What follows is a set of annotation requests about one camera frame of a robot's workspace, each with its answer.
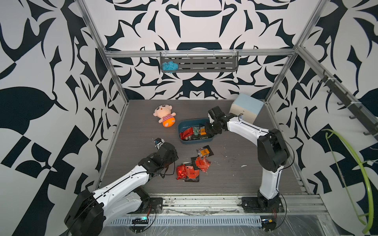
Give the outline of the red foil tea bag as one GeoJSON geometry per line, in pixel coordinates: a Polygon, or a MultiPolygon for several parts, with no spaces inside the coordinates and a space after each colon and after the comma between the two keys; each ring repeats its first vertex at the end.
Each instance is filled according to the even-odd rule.
{"type": "Polygon", "coordinates": [[[186,165],[180,165],[176,168],[177,180],[185,180],[187,178],[186,165]]]}

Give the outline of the orange label tea bag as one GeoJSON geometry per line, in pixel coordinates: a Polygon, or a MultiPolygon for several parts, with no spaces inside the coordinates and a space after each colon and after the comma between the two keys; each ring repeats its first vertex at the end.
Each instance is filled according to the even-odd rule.
{"type": "Polygon", "coordinates": [[[206,145],[204,147],[198,148],[197,154],[199,157],[207,158],[207,157],[213,156],[214,152],[212,151],[209,145],[206,145]]]}

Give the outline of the small red tea bag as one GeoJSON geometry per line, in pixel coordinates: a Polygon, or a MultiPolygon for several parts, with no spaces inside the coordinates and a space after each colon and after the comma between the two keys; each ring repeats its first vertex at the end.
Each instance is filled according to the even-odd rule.
{"type": "Polygon", "coordinates": [[[180,133],[180,139],[181,140],[188,140],[192,135],[194,135],[194,130],[192,127],[184,130],[180,133]]]}

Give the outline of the red label tea bag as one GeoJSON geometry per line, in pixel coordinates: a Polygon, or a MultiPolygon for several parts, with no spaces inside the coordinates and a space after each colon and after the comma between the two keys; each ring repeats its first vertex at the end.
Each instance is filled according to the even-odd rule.
{"type": "Polygon", "coordinates": [[[197,157],[195,160],[195,164],[202,172],[207,173],[207,170],[209,169],[211,162],[206,158],[197,157]]]}
{"type": "Polygon", "coordinates": [[[187,165],[185,167],[185,170],[186,170],[185,182],[190,182],[190,183],[199,182],[200,169],[198,167],[187,165]]]}

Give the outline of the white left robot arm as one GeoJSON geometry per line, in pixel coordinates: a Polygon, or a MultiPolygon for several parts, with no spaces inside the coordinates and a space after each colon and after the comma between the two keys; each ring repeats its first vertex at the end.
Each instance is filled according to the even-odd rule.
{"type": "Polygon", "coordinates": [[[156,152],[141,159],[124,176],[103,188],[85,189],[77,195],[64,220],[68,236],[98,236],[112,221],[148,206],[150,197],[142,186],[154,177],[164,178],[167,168],[178,160],[171,143],[157,138],[155,146],[156,152]]]}

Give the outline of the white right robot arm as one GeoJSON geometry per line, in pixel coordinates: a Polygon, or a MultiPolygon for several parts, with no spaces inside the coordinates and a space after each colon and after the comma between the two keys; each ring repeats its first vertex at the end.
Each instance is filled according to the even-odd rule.
{"type": "Polygon", "coordinates": [[[209,122],[205,130],[211,134],[229,131],[252,142],[258,148],[262,182],[258,191],[258,204],[267,208],[279,201],[281,172],[290,156],[286,141],[277,129],[264,129],[242,119],[242,114],[225,114],[216,106],[208,111],[209,122]]]}

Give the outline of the teal plastic storage box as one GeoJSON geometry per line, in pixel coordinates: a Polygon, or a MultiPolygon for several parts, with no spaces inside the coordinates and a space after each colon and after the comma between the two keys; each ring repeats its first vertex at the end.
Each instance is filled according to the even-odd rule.
{"type": "Polygon", "coordinates": [[[180,122],[178,125],[179,138],[180,138],[180,133],[190,127],[197,126],[201,128],[201,134],[199,136],[192,135],[188,140],[180,139],[180,141],[183,144],[196,144],[196,143],[205,143],[205,142],[212,141],[214,138],[214,135],[209,134],[205,131],[205,124],[207,122],[209,122],[208,118],[192,119],[192,120],[185,120],[185,121],[180,122]]]}

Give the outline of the cream blue mini drawer cabinet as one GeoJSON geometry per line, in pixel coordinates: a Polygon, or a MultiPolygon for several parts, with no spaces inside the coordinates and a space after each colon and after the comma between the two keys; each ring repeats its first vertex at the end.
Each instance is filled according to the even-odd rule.
{"type": "Polygon", "coordinates": [[[240,119],[253,124],[263,106],[263,101],[246,94],[239,94],[231,104],[229,113],[235,114],[237,116],[242,114],[240,119]]]}

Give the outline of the plush baby doll toy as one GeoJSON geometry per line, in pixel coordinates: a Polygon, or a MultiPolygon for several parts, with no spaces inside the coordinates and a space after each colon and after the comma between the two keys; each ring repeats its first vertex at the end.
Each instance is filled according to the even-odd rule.
{"type": "Polygon", "coordinates": [[[159,123],[163,127],[171,127],[176,123],[175,116],[176,113],[172,112],[172,106],[168,104],[163,104],[157,107],[153,113],[154,117],[159,118],[159,123]]]}

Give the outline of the blue scrunchy sponge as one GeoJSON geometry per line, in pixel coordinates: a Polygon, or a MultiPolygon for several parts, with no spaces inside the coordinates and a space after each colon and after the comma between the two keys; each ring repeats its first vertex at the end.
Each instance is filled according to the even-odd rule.
{"type": "Polygon", "coordinates": [[[173,61],[163,62],[161,65],[161,69],[164,73],[174,73],[179,69],[179,65],[173,61]]]}

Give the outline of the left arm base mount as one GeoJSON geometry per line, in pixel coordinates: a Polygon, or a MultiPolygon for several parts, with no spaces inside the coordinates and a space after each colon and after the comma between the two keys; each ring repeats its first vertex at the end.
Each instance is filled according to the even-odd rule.
{"type": "Polygon", "coordinates": [[[160,213],[162,211],[162,207],[163,198],[149,198],[148,200],[144,200],[141,206],[136,211],[131,212],[131,214],[147,214],[148,211],[153,211],[154,209],[157,211],[157,213],[160,213]]]}

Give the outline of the grey wall shelf rack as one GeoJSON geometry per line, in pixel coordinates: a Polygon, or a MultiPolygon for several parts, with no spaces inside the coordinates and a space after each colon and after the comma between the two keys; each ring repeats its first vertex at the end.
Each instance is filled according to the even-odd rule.
{"type": "Polygon", "coordinates": [[[238,59],[239,54],[233,51],[163,52],[160,53],[160,69],[163,62],[173,61],[179,65],[179,69],[174,73],[235,72],[238,68],[238,59]]]}

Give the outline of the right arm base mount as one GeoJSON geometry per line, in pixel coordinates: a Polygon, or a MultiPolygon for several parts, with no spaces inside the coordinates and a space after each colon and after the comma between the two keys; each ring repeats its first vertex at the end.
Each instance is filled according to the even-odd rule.
{"type": "Polygon", "coordinates": [[[278,193],[273,199],[267,199],[260,192],[256,197],[242,197],[241,207],[245,213],[280,213],[284,206],[278,193]]]}

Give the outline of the dark hook rail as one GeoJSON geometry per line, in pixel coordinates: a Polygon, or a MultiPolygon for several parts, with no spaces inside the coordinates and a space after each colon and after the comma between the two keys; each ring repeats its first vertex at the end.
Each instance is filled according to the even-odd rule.
{"type": "Polygon", "coordinates": [[[372,136],[378,140],[378,118],[359,101],[342,83],[335,77],[331,76],[326,69],[322,71],[322,78],[318,81],[324,84],[328,94],[333,94],[339,100],[338,106],[344,107],[351,112],[349,118],[357,119],[366,129],[363,134],[372,136]]]}

